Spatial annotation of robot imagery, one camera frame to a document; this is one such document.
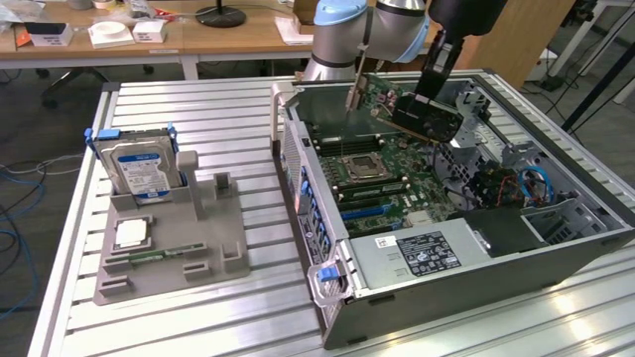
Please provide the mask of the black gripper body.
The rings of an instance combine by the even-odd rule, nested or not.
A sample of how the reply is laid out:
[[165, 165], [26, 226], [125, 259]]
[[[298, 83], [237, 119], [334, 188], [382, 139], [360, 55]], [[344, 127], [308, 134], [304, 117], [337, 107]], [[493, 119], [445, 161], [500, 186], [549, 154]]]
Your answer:
[[428, 15], [448, 37], [482, 36], [490, 32], [506, 0], [433, 0]]

